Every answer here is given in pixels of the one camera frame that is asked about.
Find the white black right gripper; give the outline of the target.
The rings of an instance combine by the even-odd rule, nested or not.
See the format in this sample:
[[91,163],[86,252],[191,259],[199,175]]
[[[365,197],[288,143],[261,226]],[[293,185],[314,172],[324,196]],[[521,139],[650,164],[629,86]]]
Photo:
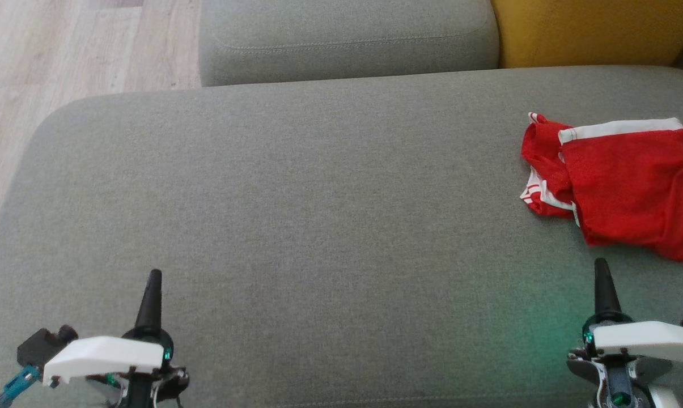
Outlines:
[[610,266],[593,262],[593,311],[582,346],[567,354],[567,369],[595,385],[580,408],[683,408],[669,386],[657,380],[683,364],[683,327],[664,322],[600,320],[622,313]]

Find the red shorts with white stripe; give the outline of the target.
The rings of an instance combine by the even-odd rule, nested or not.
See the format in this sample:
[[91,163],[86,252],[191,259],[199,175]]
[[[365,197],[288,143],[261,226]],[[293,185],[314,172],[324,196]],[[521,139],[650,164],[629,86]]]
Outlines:
[[588,245],[624,244],[683,261],[683,124],[612,121],[558,134]]

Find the yellow cushion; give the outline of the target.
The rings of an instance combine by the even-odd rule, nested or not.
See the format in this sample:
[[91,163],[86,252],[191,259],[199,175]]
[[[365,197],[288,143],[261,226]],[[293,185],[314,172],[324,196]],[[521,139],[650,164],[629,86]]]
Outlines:
[[672,65],[683,0],[491,0],[504,68]]

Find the red Bulls basketball jersey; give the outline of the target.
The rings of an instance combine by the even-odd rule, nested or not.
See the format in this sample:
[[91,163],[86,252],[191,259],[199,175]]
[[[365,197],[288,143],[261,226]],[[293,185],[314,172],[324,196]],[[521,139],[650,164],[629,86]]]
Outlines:
[[529,113],[528,118],[521,157],[531,172],[520,199],[539,216],[577,219],[574,191],[562,157],[562,145],[574,139],[574,128],[549,121],[543,114]]

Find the grey sofa seat cushion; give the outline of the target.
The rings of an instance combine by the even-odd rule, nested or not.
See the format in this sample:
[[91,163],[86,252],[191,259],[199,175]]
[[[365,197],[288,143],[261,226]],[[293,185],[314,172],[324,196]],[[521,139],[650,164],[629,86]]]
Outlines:
[[519,200],[527,114],[679,118],[683,70],[588,66],[122,93],[36,129],[0,212],[0,390],[40,328],[120,336],[163,272],[185,408],[581,408],[593,261],[683,318],[683,263]]

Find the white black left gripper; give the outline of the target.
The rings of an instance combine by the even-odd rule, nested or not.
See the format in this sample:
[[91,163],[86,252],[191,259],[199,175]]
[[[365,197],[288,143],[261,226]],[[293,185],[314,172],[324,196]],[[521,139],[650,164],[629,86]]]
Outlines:
[[41,382],[51,388],[73,378],[113,386],[118,397],[111,408],[157,408],[189,387],[186,367],[171,359],[175,344],[162,330],[162,271],[147,279],[134,330],[124,337],[97,336],[74,340],[44,365]]

